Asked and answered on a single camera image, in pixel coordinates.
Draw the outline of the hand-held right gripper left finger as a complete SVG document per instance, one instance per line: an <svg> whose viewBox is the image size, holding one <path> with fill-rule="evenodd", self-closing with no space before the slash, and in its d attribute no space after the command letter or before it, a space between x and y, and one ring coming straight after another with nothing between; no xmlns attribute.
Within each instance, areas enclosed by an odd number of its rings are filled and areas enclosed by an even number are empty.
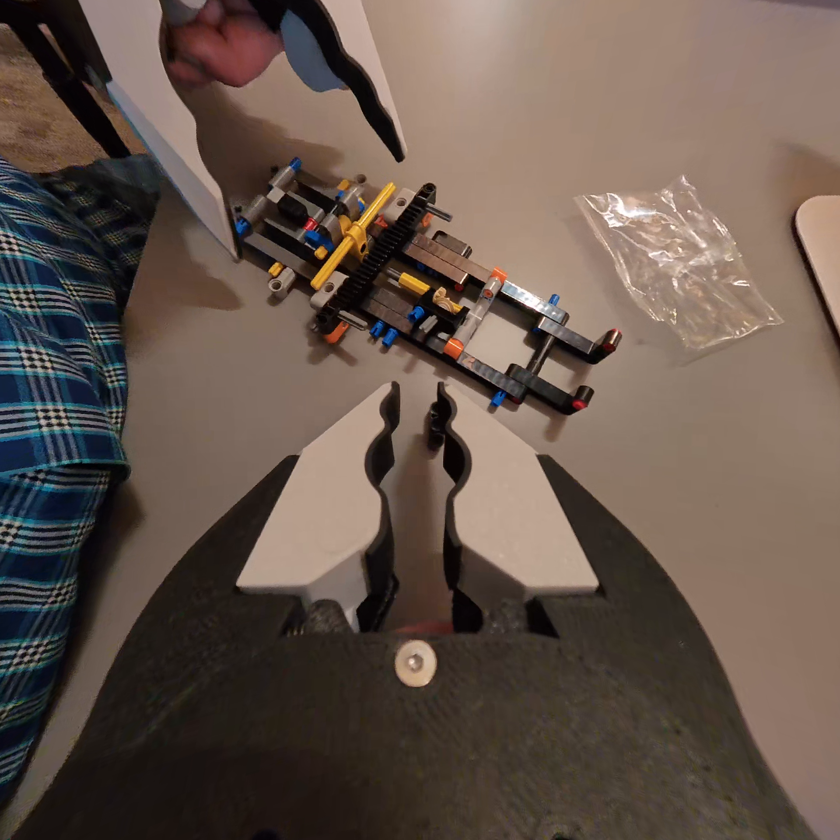
<svg viewBox="0 0 840 840"><path fill-rule="evenodd" d="M236 581L248 595L339 605L356 632L376 632L396 598L392 519L382 489L395 464L397 382L382 385L287 458L290 467Z"/></svg>

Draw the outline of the person's left hand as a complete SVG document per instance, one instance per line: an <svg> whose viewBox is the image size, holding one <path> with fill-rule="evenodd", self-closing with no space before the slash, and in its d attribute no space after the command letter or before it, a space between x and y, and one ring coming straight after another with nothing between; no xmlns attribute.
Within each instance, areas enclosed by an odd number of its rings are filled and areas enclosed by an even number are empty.
<svg viewBox="0 0 840 840"><path fill-rule="evenodd" d="M249 1L207 2L191 22L168 27L166 44L169 77L191 88L243 88L285 49Z"/></svg>

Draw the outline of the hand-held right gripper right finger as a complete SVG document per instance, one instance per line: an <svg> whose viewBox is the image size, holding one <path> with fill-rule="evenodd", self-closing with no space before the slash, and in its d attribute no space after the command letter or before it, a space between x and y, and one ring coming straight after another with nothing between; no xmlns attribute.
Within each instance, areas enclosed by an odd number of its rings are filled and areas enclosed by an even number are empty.
<svg viewBox="0 0 840 840"><path fill-rule="evenodd" d="M462 391L440 382L436 441L452 481L444 577L454 627L482 627L537 599L589 596L599 581L539 454Z"/></svg>

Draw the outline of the person's blue plaid shirt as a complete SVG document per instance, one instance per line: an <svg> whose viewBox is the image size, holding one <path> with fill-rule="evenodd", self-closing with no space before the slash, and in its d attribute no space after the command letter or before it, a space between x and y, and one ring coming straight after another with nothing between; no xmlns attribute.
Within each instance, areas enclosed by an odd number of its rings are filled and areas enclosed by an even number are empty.
<svg viewBox="0 0 840 840"><path fill-rule="evenodd" d="M122 320L161 196L147 154L1 161L1 802L45 725L79 566L129 474Z"/></svg>

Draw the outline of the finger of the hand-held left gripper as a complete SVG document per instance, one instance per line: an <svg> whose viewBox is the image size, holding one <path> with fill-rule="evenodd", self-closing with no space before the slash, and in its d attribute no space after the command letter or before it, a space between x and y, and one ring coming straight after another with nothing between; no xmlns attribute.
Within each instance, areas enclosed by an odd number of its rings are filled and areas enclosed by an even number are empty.
<svg viewBox="0 0 840 840"><path fill-rule="evenodd" d="M403 128L362 1L254 1L253 8L280 36L297 77L316 92L350 91L376 136L403 162Z"/></svg>
<svg viewBox="0 0 840 840"><path fill-rule="evenodd" d="M235 259L241 247L222 189L207 169L196 121L167 74L158 1L80 1L108 70L106 90L182 199Z"/></svg>

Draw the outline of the black furniture leg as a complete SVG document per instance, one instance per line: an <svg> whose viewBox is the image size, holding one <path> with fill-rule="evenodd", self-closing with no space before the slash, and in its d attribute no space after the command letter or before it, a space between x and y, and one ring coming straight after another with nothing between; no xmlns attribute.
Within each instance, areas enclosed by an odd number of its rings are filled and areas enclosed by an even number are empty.
<svg viewBox="0 0 840 840"><path fill-rule="evenodd" d="M52 35L55 31L40 2L2 1L1 23L12 30L35 60L52 91L106 155L112 159L129 157L130 149L85 82L79 78L60 45L54 46L45 34L44 27Z"/></svg>

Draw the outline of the black lego technic chassis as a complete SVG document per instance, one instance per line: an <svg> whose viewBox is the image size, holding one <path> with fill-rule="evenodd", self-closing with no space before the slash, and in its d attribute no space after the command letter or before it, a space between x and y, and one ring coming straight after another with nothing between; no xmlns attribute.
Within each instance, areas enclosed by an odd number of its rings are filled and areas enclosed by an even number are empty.
<svg viewBox="0 0 840 840"><path fill-rule="evenodd" d="M332 189L318 185L296 157L273 167L264 192L233 206L238 244L270 260L274 300L306 282L310 329L325 343L338 343L350 328L368 333L384 350L407 340L492 388L493 406L531 396L571 416L590 405L591 387L567 392L543 377L543 366L553 350L599 364L617 350L620 330L587 339L570 329L558 296L531 293L503 269L475 262L466 242L433 230L433 222L452 219L436 205L435 184L418 191L390 184L369 202L365 188L363 175ZM528 363L504 371L469 351L498 303L527 317L537 337Z"/></svg>

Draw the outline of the clear plastic bag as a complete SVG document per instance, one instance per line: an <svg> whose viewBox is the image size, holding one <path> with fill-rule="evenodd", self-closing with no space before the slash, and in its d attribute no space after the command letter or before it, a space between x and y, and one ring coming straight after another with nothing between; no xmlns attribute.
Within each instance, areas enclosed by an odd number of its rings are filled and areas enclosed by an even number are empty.
<svg viewBox="0 0 840 840"><path fill-rule="evenodd" d="M653 191L583 194L574 202L633 303L665 325L686 355L784 323L729 228L684 175Z"/></svg>

